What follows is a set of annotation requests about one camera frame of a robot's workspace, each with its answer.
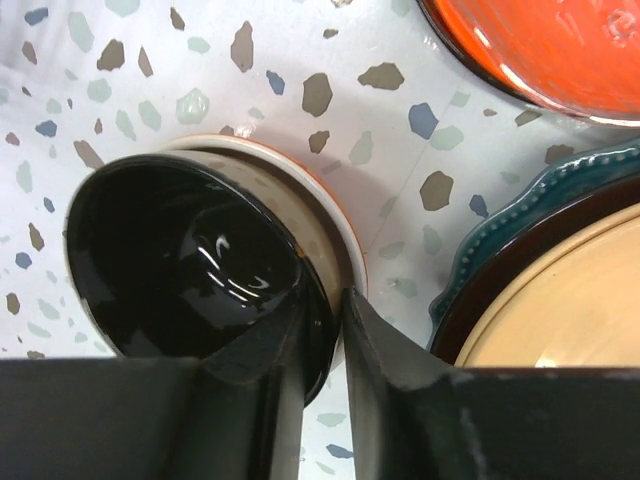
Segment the orange ceramic bowl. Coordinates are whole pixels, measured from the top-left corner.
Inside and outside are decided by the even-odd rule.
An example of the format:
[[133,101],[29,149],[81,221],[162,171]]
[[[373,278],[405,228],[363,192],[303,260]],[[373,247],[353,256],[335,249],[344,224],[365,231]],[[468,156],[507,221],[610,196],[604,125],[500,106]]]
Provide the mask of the orange ceramic bowl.
[[355,286],[365,298],[368,297],[367,265],[356,229],[339,198],[318,175],[303,163],[278,149],[259,141],[234,135],[195,134],[172,139],[159,146],[160,150],[195,150],[196,148],[230,150],[232,153],[248,154],[250,157],[275,166],[308,191],[322,205],[339,230],[352,264]]

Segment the yellow plate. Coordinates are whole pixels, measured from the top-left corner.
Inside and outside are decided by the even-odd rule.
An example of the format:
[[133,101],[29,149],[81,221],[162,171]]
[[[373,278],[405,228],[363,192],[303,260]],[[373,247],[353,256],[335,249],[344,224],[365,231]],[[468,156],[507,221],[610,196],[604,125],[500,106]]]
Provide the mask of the yellow plate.
[[459,367],[639,365],[639,208],[570,236],[487,307]]

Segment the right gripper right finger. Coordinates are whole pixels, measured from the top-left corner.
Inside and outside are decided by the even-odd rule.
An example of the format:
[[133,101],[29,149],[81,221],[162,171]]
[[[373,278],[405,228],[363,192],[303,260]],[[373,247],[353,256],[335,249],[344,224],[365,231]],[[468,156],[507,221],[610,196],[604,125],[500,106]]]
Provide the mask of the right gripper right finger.
[[635,479],[639,373],[458,368],[342,296],[360,479]]

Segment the teal embossed plate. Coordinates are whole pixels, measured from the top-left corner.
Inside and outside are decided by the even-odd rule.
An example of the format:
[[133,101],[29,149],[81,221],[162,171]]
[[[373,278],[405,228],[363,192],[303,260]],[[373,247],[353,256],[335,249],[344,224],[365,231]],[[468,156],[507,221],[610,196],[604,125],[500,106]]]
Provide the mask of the teal embossed plate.
[[549,165],[514,200],[483,220],[462,241],[448,284],[429,307],[433,333],[454,297],[518,232],[551,210],[634,174],[639,176],[638,139],[574,154]]

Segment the dark brown beige plate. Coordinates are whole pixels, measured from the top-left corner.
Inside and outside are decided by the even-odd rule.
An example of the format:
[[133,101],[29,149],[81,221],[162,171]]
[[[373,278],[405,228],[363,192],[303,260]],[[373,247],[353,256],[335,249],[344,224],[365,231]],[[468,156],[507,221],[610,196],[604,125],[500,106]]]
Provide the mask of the dark brown beige plate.
[[518,232],[475,273],[434,329],[430,352],[453,364],[494,299],[536,259],[588,225],[639,202],[639,176],[603,185],[559,206]]

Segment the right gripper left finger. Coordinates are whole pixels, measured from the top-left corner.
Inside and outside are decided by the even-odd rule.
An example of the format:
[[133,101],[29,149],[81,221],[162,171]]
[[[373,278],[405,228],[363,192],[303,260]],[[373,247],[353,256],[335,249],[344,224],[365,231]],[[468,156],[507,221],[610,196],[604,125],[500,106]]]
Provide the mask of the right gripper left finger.
[[294,479],[304,316],[291,308],[203,359],[1,365],[5,479]]

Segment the beige small plate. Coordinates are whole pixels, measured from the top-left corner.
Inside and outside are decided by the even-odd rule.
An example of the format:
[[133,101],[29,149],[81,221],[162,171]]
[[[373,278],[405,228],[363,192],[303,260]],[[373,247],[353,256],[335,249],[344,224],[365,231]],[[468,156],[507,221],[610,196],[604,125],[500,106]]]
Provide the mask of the beige small plate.
[[106,164],[71,201],[66,256],[120,355],[202,359],[295,312],[306,323],[307,400],[328,377],[348,254],[320,203],[270,164],[197,150]]

